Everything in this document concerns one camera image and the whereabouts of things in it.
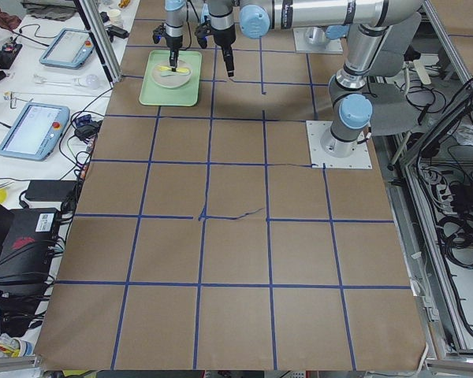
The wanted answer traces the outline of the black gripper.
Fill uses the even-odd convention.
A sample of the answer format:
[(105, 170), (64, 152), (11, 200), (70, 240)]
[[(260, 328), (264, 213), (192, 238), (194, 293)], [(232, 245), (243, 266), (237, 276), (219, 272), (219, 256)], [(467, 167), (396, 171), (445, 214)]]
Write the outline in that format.
[(210, 23), (199, 24), (195, 29), (197, 43), (202, 49), (207, 48), (208, 37), (212, 36), (215, 44), (222, 50), (223, 60), (228, 77), (234, 77), (234, 60), (232, 45), (236, 41), (236, 29), (232, 24), (229, 28), (218, 30), (211, 26)]
[(182, 27), (172, 27), (168, 24), (160, 24), (152, 32), (154, 44), (159, 44), (164, 39), (169, 47), (169, 67), (173, 72), (177, 71), (179, 53), (183, 43)]

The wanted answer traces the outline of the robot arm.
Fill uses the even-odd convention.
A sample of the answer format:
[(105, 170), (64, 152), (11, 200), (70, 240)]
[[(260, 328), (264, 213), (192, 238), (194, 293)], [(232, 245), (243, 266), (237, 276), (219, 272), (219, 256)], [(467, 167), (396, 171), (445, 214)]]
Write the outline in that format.
[(166, 0), (164, 6), (166, 21), (152, 32), (154, 44), (159, 44), (161, 39), (166, 41), (169, 48), (169, 67), (172, 72), (177, 71), (179, 53), (183, 46), (185, 6), (185, 0)]
[(348, 52), (335, 84), (347, 93), (365, 85), (389, 29), (407, 20), (422, 1), (208, 1), (208, 17), (196, 28), (196, 38), (207, 36), (222, 49), (229, 76), (234, 75), (232, 44), (236, 41), (233, 9), (238, 7), (241, 32), (259, 39), (269, 30), (348, 25)]

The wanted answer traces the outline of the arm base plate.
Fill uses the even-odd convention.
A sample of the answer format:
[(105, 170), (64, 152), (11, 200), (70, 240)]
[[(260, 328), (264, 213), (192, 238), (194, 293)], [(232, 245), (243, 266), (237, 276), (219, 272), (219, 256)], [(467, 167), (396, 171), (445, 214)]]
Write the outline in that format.
[(298, 53), (343, 54), (340, 39), (329, 39), (322, 28), (294, 28), (295, 48)]
[(311, 165), (320, 169), (372, 169), (366, 136), (341, 142), (331, 134), (331, 121), (308, 120), (307, 139)]

